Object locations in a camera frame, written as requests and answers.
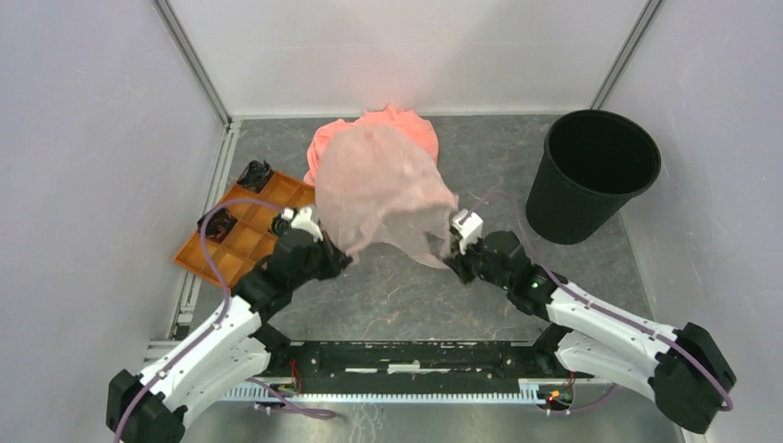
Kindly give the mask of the pink plastic trash bag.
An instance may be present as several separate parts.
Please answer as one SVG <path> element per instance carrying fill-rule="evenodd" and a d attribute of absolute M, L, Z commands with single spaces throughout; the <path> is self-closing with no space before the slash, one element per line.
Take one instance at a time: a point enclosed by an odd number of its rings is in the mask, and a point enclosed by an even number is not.
<path fill-rule="evenodd" d="M 424 266 L 446 267 L 459 198 L 432 157 L 396 128 L 355 126 L 333 136 L 316 174 L 315 203 L 323 230 L 354 260 L 387 244 Z"/>

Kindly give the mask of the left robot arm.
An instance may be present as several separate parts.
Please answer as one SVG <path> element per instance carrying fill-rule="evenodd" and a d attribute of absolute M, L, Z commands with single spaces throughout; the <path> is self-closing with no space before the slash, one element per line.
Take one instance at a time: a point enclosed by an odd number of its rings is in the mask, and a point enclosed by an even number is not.
<path fill-rule="evenodd" d="M 109 385 L 107 427 L 116 442 L 178 442 L 224 393 L 289 366 L 291 341 L 270 325 L 296 289 L 339 276 L 352 259 L 328 237 L 292 229 L 234 285 L 211 318 L 136 375 Z"/>

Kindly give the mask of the black trash bin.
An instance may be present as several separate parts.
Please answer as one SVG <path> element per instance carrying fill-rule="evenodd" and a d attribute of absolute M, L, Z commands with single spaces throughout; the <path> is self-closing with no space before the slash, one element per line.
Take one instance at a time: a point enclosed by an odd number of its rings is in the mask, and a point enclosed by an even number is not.
<path fill-rule="evenodd" d="M 656 142 L 634 121 L 602 110 L 564 114 L 545 135 L 527 222 L 552 243 L 581 243 L 649 189 L 661 168 Z"/>

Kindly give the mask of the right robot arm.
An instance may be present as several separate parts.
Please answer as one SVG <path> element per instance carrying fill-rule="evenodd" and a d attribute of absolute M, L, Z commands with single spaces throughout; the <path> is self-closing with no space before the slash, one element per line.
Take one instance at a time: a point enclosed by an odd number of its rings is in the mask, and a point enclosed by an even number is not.
<path fill-rule="evenodd" d="M 530 260 L 515 233 L 481 238 L 450 229 L 445 264 L 469 283 L 505 291 L 514 307 L 561 330 L 533 352 L 536 370 L 555 377 L 584 373 L 633 390 L 677 426 L 704 434 L 728 405 L 737 378 L 712 335 L 692 322 L 682 328 L 611 305 Z"/>

